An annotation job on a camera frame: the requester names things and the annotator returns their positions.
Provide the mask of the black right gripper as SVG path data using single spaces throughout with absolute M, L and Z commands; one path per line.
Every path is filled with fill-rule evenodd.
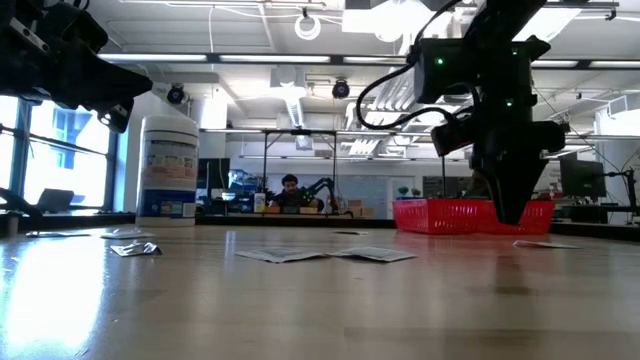
M 542 152 L 558 152 L 566 146 L 566 130 L 562 125 L 554 121 L 533 121 L 512 108 L 504 113 L 482 107 L 466 107 L 455 112 L 433 107 L 431 111 L 444 117 L 444 122 L 431 130 L 436 153 L 447 156 L 470 146 L 471 168 L 490 168 L 510 158 L 538 160 Z M 510 210 L 507 168 L 475 169 L 474 174 L 484 182 L 498 221 L 518 224 L 543 170 L 543 167 L 520 167 L 515 172 Z

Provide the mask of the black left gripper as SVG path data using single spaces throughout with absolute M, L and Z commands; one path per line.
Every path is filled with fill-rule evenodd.
M 1 4 L 1 93 L 34 104 L 50 100 L 97 113 L 115 133 L 129 124 L 134 98 L 149 91 L 146 76 L 102 60 L 106 31 L 88 2 Z

